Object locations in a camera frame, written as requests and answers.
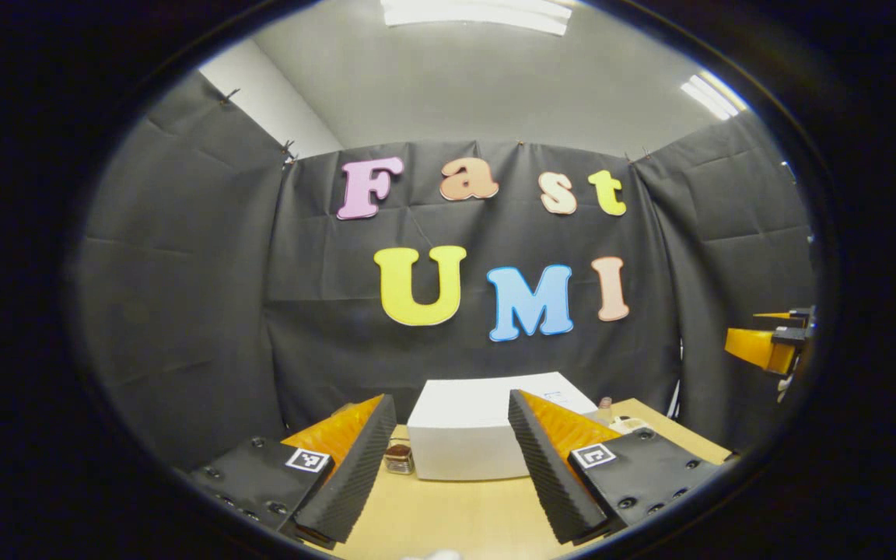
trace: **table surface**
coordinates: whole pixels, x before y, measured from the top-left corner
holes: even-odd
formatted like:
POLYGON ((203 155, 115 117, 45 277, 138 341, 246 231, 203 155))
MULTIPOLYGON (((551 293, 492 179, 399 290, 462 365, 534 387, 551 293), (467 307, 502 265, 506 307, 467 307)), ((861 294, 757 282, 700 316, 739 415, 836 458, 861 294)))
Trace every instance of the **table surface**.
MULTIPOLYGON (((634 398, 611 405, 611 410, 643 419, 655 432, 713 464, 730 454, 634 398)), ((394 437, 406 436, 406 426, 396 426, 394 437)), ((555 540, 530 476, 420 481, 416 474, 394 474, 383 465, 348 542, 333 551, 317 550, 348 560, 401 560, 442 548, 458 550, 464 560, 541 560, 579 547, 555 540)))

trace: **white box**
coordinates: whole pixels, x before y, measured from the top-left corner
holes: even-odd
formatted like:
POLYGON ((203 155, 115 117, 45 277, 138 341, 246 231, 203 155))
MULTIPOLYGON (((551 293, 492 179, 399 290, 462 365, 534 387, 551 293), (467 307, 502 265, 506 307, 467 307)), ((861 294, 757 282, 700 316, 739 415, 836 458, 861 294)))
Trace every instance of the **white box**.
POLYGON ((419 478, 487 481, 527 476, 507 419, 521 389, 597 419, 597 405, 559 372, 476 380, 427 380, 406 429, 419 478))

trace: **fluorescent light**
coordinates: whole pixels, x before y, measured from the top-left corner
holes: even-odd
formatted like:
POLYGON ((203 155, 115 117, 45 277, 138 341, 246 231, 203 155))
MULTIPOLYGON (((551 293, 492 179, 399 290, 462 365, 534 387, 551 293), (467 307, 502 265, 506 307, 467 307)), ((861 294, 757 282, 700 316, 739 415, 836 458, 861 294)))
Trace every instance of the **fluorescent light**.
POLYGON ((487 22, 565 35, 572 10, 545 0, 383 0, 389 27, 429 22, 487 22))
POLYGON ((710 110, 715 117, 721 118, 722 121, 728 121, 729 118, 731 118, 731 116, 724 109, 722 109, 722 107, 718 107, 718 104, 714 103, 714 100, 709 98, 706 93, 700 91, 700 89, 697 89, 696 86, 694 86, 690 82, 686 82, 686 84, 680 86, 680 89, 686 92, 688 96, 692 96, 693 99, 700 102, 701 105, 707 107, 707 109, 710 110))
POLYGON ((728 103, 728 100, 723 98, 721 96, 721 93, 718 93, 714 88, 708 86, 707 82, 703 81, 703 79, 696 77, 696 75, 691 75, 690 83, 694 86, 697 86, 697 89, 700 89, 701 92, 704 92, 704 95, 711 98, 715 105, 721 107, 721 109, 724 109, 725 113, 729 114, 729 116, 735 117, 736 114, 739 113, 739 110, 735 109, 735 106, 733 106, 731 103, 728 103))
POLYGON ((714 86, 714 89, 717 89, 721 92, 721 95, 728 98, 732 105, 734 105, 738 110, 746 110, 749 109, 748 106, 743 102, 742 98, 736 95, 735 92, 732 91, 729 86, 726 86, 721 79, 718 79, 717 75, 711 74, 708 71, 701 71, 700 77, 704 79, 705 82, 714 86))

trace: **black curtain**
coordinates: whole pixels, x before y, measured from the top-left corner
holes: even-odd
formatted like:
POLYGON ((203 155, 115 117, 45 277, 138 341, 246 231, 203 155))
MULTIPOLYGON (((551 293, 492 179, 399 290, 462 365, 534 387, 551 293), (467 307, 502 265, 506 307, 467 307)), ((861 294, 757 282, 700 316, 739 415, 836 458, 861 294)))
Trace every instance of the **black curtain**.
POLYGON ((244 437, 280 436, 346 401, 393 394, 405 422, 426 379, 563 372, 588 397, 636 397, 742 450, 776 422, 775 379, 724 352, 727 327, 814 302, 807 214, 751 114, 627 162, 516 142, 405 142, 283 166, 280 146, 199 75, 153 107, 107 169, 77 261, 81 329, 114 403, 160 457, 195 467, 244 437), (344 163, 399 156, 370 219, 337 220, 344 163), (441 167, 486 160, 500 191, 445 201, 441 167), (602 212, 588 175, 622 183, 602 212), (547 212, 538 175, 577 209, 547 212), (456 315, 406 327, 380 305, 378 250, 411 247, 417 301, 438 296, 428 251, 460 245, 456 315), (630 313, 597 319, 595 258, 625 262, 630 313), (572 269, 565 334, 491 341, 488 270, 530 287, 572 269), (680 341, 683 359, 680 359, 680 341))
POLYGON ((683 337, 679 422, 732 450, 786 411, 778 380, 726 354, 728 327, 815 303, 807 210, 753 114, 694 132, 635 164, 654 203, 683 337))
POLYGON ((75 263, 86 351, 159 457, 198 467, 283 435, 261 325, 280 145, 201 77, 172 89, 104 171, 75 263))
POLYGON ((427 379, 467 379, 561 371, 590 398, 637 397, 665 411, 679 379, 680 336, 669 262, 655 209, 624 159, 578 149, 518 142, 408 142, 310 157, 287 171, 271 235, 266 322, 280 405, 289 428, 301 429, 346 401, 377 393, 395 397, 406 422, 427 379), (369 219, 338 220, 348 162, 398 156, 388 198, 369 219), (490 164, 493 198, 446 201, 441 169, 458 157, 490 164), (622 216, 602 212, 590 174, 609 170, 622 182, 622 216), (563 173, 577 209, 545 210, 538 175, 563 173), (380 304, 373 256, 388 247, 420 253, 413 265, 416 301, 438 297, 433 246, 458 245, 462 299, 445 323, 409 327, 380 304), (600 283, 590 262, 616 256, 630 313, 601 322, 600 283), (491 341, 495 288, 486 274, 513 266, 534 289, 551 264, 572 269, 565 334, 521 334, 491 341))

